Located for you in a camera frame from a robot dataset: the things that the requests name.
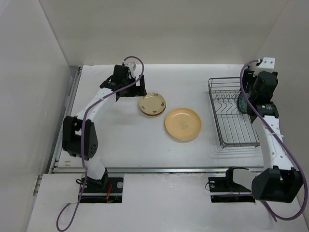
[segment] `red wire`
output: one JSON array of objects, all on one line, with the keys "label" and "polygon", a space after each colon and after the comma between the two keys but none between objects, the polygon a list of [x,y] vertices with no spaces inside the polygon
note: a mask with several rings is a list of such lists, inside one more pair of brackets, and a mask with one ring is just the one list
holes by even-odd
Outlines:
[{"label": "red wire", "polygon": [[109,184],[108,185],[108,192],[106,194],[106,203],[108,203],[108,199],[110,197],[111,191],[112,191],[112,184]]}]

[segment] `black wire rack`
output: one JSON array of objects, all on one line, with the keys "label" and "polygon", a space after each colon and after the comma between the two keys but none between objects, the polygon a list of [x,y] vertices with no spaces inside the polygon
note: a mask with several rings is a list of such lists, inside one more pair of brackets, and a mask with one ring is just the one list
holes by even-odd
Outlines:
[{"label": "black wire rack", "polygon": [[239,77],[211,78],[208,89],[220,146],[259,146],[249,116],[237,108]]}]

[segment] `dish rack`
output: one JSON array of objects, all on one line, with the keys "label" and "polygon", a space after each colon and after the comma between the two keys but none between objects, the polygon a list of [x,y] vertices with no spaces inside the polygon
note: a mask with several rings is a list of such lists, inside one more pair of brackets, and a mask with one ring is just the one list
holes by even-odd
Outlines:
[{"label": "dish rack", "polygon": [[237,108],[239,77],[211,78],[208,89],[220,146],[259,146],[259,139],[249,116],[242,114]]}]

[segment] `yellow plate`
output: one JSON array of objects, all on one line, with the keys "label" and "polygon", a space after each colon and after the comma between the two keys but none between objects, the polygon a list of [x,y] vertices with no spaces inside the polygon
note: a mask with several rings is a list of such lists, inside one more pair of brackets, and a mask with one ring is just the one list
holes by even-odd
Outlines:
[{"label": "yellow plate", "polygon": [[140,97],[140,109],[149,116],[156,116],[166,108],[164,98],[158,93],[148,93],[145,97]]},{"label": "yellow plate", "polygon": [[190,140],[201,131],[202,122],[198,114],[187,108],[179,108],[169,112],[165,119],[165,127],[176,139]]}]

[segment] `orange plate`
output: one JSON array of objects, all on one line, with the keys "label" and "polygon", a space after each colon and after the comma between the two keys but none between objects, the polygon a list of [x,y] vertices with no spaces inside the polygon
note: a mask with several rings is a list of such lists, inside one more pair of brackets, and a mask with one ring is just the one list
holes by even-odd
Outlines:
[{"label": "orange plate", "polygon": [[157,116],[165,110],[166,102],[160,94],[148,93],[145,97],[140,97],[139,106],[146,115]]},{"label": "orange plate", "polygon": [[179,108],[169,112],[165,119],[165,127],[176,139],[191,140],[201,131],[202,122],[193,110]]}]

